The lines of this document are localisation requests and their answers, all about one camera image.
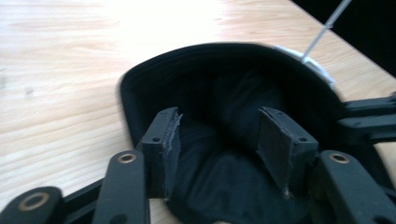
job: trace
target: wood grain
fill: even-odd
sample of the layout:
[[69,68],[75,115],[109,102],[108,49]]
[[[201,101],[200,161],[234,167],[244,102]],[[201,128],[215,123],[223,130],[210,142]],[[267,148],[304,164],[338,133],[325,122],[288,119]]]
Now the wood grain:
[[[138,63],[216,41],[304,51],[321,28],[287,0],[2,1],[0,15],[0,209],[40,186],[70,194],[131,148],[118,85]],[[393,77],[332,32],[310,56],[344,100],[396,91]],[[380,153],[396,180],[394,148]],[[177,222],[158,200],[151,215]]]

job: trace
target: light wood tabletop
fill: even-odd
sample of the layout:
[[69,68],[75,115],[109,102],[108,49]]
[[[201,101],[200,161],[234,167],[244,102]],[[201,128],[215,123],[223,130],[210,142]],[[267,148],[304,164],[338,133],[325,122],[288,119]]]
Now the light wood tabletop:
[[[304,51],[320,29],[288,0],[2,1],[0,209],[36,187],[68,195],[131,149],[119,84],[133,66],[218,41]],[[332,32],[310,57],[335,78],[343,100],[396,91],[395,78]],[[395,149],[380,146],[393,180]],[[176,222],[159,200],[151,201],[151,216],[152,223]]]

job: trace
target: white stick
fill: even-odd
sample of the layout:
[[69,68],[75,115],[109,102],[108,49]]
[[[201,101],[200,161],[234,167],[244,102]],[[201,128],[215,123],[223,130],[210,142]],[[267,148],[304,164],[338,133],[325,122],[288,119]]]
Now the white stick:
[[301,58],[301,62],[304,62],[304,59],[306,56],[308,56],[309,52],[314,48],[314,46],[319,42],[319,40],[323,37],[323,35],[326,33],[327,30],[332,29],[332,25],[335,23],[335,21],[338,19],[338,17],[343,13],[344,9],[346,9],[347,5],[352,0],[344,0],[340,3],[338,8],[334,11],[334,13],[330,16],[330,18],[326,21],[325,25],[323,26],[323,29],[320,31],[318,36],[315,38],[315,40],[311,43],[311,45],[308,47],[308,49],[305,51],[303,57]]

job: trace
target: wooden surface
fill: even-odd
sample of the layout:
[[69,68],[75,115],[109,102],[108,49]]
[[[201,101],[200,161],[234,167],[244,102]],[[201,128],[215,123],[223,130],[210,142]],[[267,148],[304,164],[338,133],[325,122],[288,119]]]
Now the wooden surface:
[[[247,41],[304,51],[320,30],[287,0],[0,2],[0,209],[18,194],[70,194],[130,149],[122,74],[171,49]],[[333,33],[310,55],[345,100],[388,96],[396,80]],[[381,147],[396,179],[396,146]],[[151,201],[152,223],[175,223]]]

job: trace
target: black plastic part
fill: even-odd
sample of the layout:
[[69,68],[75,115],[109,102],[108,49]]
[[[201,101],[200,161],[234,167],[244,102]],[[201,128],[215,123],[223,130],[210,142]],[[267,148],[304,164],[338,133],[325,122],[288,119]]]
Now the black plastic part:
[[111,158],[92,223],[149,223],[144,162],[143,154],[137,150],[123,151]]
[[150,198],[169,198],[172,194],[180,152],[180,119],[176,107],[161,111],[136,148],[145,154]]
[[306,194],[306,169],[318,155],[318,141],[285,113],[263,107],[259,154],[286,196]]
[[92,222],[102,182],[103,179],[100,179],[64,198],[67,214],[64,221],[65,224],[86,224]]
[[[322,207],[323,192],[336,216],[336,223],[396,223],[396,208],[385,192],[375,183],[352,156],[339,151],[323,151],[318,160],[317,178],[311,192]],[[312,211],[314,223],[325,223],[330,214]]]
[[337,121],[337,141],[358,146],[396,141],[396,113],[340,119]]
[[11,201],[0,214],[0,223],[63,223],[64,217],[61,191],[54,187],[44,187],[31,189]]
[[396,94],[390,97],[344,103],[348,117],[380,116],[396,113]]

